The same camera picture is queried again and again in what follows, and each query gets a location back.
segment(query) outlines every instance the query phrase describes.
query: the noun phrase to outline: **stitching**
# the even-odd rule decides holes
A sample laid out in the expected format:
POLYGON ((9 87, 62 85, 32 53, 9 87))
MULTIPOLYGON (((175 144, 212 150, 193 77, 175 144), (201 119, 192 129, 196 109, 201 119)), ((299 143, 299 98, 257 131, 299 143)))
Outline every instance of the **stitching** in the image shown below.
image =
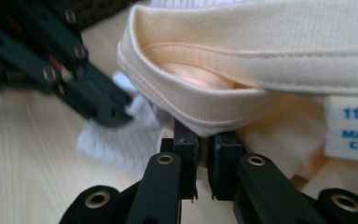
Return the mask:
POLYGON ((204 52, 209 52, 212 54, 216 54, 216 55, 222 55, 222 56, 226 56, 226 57, 235 57, 235 58, 265 58, 265 59, 274 59, 274 58, 345 58, 345 57, 358 57, 358 52, 352 52, 352 53, 348 53, 348 52, 317 52, 317 53, 312 53, 312 52, 286 52, 286 53, 252 53, 251 54, 247 54, 247 55, 239 55, 241 54, 240 52, 238 53, 228 53, 222 50, 218 50, 218 49, 206 49, 200 46, 196 46, 196 45, 189 45, 189 44, 185 44, 185 45, 181 45, 181 44, 152 44, 152 45, 147 45, 147 46, 142 46, 141 49, 143 51, 147 51, 147 50, 151 50, 151 49, 162 49, 162 48, 169 48, 169 47, 174 47, 174 48, 179 48, 179 49, 192 49, 192 50, 197 50, 197 51, 204 51, 204 52))
MULTIPOLYGON (((195 46, 189 46, 189 45, 179 45, 179 44, 163 44, 163 45, 149 45, 146 47, 143 47, 143 50, 151 50, 151 49, 161 49, 161 48, 168 48, 168 47, 177 47, 177 48, 182 48, 182 49, 192 49, 195 51, 205 51, 205 52, 209 52, 212 54, 216 54, 216 55, 221 55, 221 56, 225 56, 225 57, 236 57, 236 58, 260 58, 260 59, 276 59, 276 58, 298 58, 298 59, 307 59, 307 58, 346 58, 346 57, 358 57, 358 52, 354 52, 354 53, 344 53, 344 52, 325 52, 325 53, 277 53, 277 54, 273 54, 273 55, 262 55, 263 53, 257 54, 257 55, 232 55, 229 54, 227 52, 216 52, 216 51, 212 51, 211 49, 202 49, 200 47, 196 48, 195 46)), ((170 62, 168 60, 158 60, 158 62, 170 62)), ((170 62, 170 63, 185 63, 185 64, 191 64, 191 65, 195 65, 193 63, 188 63, 188 62, 184 62, 184 61, 177 61, 177 62, 170 62)), ((254 82, 254 83, 260 83, 260 84, 266 84, 266 85, 273 85, 273 84, 278 84, 278 85, 284 85, 284 86, 298 86, 298 87, 308 87, 308 88, 317 88, 317 89, 322 89, 322 88, 331 88, 331 89, 338 89, 338 88, 344 88, 344 89, 352 89, 352 90, 358 90, 358 85, 329 85, 329 84, 303 84, 303 83, 299 83, 299 82, 295 82, 295 81, 278 81, 278 80, 257 80, 254 78, 248 78, 246 80, 246 82, 254 82)))

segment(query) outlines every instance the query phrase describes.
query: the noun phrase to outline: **cream fabric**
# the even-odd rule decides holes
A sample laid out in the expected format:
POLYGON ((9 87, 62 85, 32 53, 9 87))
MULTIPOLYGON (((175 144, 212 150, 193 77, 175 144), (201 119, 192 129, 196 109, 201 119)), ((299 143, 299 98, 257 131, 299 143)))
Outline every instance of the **cream fabric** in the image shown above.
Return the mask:
POLYGON ((118 57, 142 94, 196 133, 233 130, 277 91, 358 94, 358 1, 135 7, 118 57))
POLYGON ((358 95, 358 0, 136 6, 117 54, 137 89, 197 134, 237 130, 312 197, 358 194, 358 161, 324 156, 324 109, 311 100, 358 95))

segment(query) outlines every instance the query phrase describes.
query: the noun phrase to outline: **white tag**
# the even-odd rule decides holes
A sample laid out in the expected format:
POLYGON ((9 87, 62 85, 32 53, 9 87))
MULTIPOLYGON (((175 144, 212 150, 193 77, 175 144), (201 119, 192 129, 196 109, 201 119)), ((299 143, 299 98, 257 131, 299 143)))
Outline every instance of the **white tag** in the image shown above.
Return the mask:
POLYGON ((325 116, 325 155, 358 160, 358 97, 327 97, 325 116))

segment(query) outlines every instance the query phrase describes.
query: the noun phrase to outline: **folded fabric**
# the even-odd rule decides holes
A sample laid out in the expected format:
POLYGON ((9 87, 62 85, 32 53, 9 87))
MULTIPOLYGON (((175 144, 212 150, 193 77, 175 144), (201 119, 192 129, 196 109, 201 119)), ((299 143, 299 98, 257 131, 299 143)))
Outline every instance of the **folded fabric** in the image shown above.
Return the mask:
POLYGON ((358 96, 358 0, 156 2, 178 9, 135 6, 117 50, 146 98, 200 136, 236 130, 312 197, 358 194, 358 161, 324 156, 320 104, 358 96))
POLYGON ((358 1, 137 6, 118 61, 199 135, 235 130, 269 111, 277 91, 358 94, 358 1))

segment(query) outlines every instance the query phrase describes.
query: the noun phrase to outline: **wooden surface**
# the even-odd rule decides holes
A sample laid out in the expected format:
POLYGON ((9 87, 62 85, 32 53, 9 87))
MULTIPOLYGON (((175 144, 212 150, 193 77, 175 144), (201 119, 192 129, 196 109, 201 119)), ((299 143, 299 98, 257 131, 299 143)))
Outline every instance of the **wooden surface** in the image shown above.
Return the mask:
MULTIPOLYGON (((115 41, 126 17, 84 33, 91 60, 108 74, 117 69, 115 41), (108 48, 93 47, 107 40, 108 48)), ((95 185, 123 190, 137 181, 76 152, 85 122, 54 96, 0 93, 0 224, 59 223, 81 191, 95 185)), ((236 223, 232 203, 211 200, 206 178, 198 188, 198 201, 184 201, 182 223, 236 223)))

